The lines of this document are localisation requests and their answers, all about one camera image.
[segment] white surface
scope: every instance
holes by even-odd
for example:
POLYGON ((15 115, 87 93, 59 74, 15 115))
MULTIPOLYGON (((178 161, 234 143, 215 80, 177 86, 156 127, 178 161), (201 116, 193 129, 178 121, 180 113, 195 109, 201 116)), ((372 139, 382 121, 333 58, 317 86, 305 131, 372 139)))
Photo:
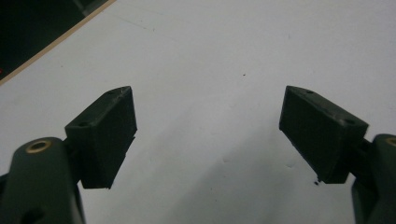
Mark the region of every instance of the white surface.
POLYGON ((277 128, 286 85, 396 133, 394 1, 118 1, 0 88, 13 151, 131 85, 136 139, 88 223, 353 223, 350 184, 315 173, 277 128))

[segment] screw hole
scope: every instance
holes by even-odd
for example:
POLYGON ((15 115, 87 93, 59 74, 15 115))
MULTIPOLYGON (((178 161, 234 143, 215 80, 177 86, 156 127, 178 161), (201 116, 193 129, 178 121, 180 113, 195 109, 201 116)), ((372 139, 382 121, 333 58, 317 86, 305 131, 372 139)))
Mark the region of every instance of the screw hole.
POLYGON ((355 124, 355 121, 353 121, 352 119, 344 119, 344 121, 348 124, 355 124))
POLYGON ((41 208, 35 208, 25 213, 22 217, 21 224, 35 224, 43 219, 45 213, 41 208))
POLYGON ((86 127, 88 126, 90 123, 88 121, 82 121, 78 126, 79 127, 86 127))
POLYGON ((28 148, 26 148, 26 152, 37 153, 47 149, 48 147, 50 147, 50 141, 48 140, 37 141, 34 142, 32 145, 30 145, 28 148))
POLYGON ((46 145, 45 142, 38 142, 38 143, 34 143, 30 148, 38 150, 38 149, 44 147, 45 145, 46 145))

